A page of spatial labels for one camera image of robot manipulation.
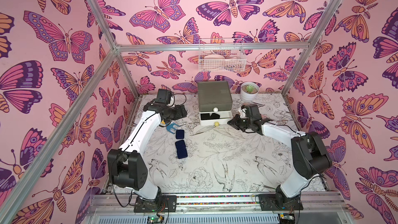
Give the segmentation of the small navy brooch box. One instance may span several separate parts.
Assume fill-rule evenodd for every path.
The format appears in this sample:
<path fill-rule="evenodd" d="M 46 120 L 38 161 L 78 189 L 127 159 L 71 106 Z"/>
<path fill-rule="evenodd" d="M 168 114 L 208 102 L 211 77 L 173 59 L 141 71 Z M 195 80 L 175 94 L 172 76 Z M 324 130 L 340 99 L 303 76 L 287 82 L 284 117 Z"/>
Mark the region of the small navy brooch box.
<path fill-rule="evenodd" d="M 185 137 L 185 131 L 184 130 L 176 130 L 175 138 L 177 140 L 183 140 L 184 137 Z"/>

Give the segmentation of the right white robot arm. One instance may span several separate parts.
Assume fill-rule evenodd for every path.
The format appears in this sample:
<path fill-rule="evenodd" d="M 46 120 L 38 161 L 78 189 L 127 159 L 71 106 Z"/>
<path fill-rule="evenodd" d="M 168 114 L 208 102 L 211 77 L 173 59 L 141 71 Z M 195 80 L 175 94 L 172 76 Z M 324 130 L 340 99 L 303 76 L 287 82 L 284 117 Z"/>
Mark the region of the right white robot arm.
<path fill-rule="evenodd" d="M 296 131 L 288 125 L 264 118 L 256 104 L 243 105 L 239 114 L 228 121 L 228 125 L 244 133 L 270 137 L 291 149 L 294 170 L 276 188 L 278 200 L 292 200 L 299 196 L 313 178 L 332 166 L 332 160 L 318 133 Z"/>

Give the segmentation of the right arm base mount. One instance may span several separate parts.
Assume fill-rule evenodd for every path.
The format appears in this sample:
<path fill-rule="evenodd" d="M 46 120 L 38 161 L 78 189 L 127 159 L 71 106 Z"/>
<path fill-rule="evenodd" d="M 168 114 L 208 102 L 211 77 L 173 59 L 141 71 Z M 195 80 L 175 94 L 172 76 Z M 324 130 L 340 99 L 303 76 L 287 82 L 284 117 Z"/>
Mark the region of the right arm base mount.
<path fill-rule="evenodd" d="M 301 195 L 293 198 L 287 198 L 282 192 L 257 195 L 257 201 L 260 204 L 261 211 L 301 211 Z"/>

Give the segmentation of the black brooch box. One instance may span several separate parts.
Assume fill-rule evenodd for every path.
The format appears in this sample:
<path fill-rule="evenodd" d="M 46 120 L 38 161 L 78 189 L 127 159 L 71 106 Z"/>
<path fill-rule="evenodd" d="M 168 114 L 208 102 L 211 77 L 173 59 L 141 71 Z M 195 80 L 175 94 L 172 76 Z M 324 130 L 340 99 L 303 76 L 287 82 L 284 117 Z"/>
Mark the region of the black brooch box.
<path fill-rule="evenodd" d="M 220 119 L 220 115 L 217 113 L 211 113 L 210 119 Z"/>
<path fill-rule="evenodd" d="M 201 120 L 211 120 L 211 114 L 210 113 L 202 113 L 200 114 Z"/>

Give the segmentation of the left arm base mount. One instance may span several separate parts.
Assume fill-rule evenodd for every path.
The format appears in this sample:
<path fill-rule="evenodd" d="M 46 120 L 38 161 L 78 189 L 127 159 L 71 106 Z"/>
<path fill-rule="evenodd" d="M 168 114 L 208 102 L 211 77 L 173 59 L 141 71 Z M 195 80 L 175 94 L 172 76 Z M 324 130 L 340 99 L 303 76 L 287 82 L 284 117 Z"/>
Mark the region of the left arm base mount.
<path fill-rule="evenodd" d="M 177 207 L 176 195 L 158 195 L 154 200 L 137 197 L 134 205 L 135 213 L 174 213 Z"/>

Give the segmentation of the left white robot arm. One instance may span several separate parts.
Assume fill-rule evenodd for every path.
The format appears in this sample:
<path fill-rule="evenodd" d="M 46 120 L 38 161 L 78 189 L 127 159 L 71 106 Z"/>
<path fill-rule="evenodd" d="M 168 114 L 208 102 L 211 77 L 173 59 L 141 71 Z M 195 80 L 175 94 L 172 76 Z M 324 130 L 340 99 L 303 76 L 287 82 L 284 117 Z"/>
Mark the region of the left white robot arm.
<path fill-rule="evenodd" d="M 175 120 L 185 118 L 187 114 L 183 104 L 175 104 L 172 91 L 160 89 L 157 97 L 144 105 L 142 117 L 129 137 L 107 155 L 112 187 L 127 188 L 146 201 L 158 200 L 161 190 L 148 179 L 143 154 L 157 128 L 172 127 Z"/>

